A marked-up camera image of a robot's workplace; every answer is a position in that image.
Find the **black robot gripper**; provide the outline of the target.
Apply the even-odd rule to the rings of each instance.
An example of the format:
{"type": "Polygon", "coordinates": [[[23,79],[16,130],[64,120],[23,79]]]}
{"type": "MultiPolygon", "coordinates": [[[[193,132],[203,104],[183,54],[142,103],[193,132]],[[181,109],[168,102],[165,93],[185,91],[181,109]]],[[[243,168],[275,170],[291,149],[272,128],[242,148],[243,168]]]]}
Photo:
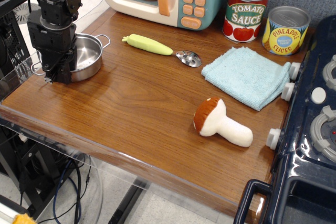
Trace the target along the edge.
{"type": "Polygon", "coordinates": [[[41,11],[28,15],[28,31],[32,46],[41,53],[45,82],[71,83],[71,71],[75,70],[76,25],[72,20],[55,25],[43,19],[41,11]]]}

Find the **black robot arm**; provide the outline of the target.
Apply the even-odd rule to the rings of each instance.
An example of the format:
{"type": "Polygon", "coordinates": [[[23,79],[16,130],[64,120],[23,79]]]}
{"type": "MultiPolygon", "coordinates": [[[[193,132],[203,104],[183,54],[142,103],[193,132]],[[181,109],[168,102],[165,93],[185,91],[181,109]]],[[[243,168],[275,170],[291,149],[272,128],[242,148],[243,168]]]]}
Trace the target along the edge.
{"type": "Polygon", "coordinates": [[[76,25],[81,0],[37,0],[39,9],[28,16],[32,47],[40,53],[47,82],[72,82],[77,59],[76,25]]]}

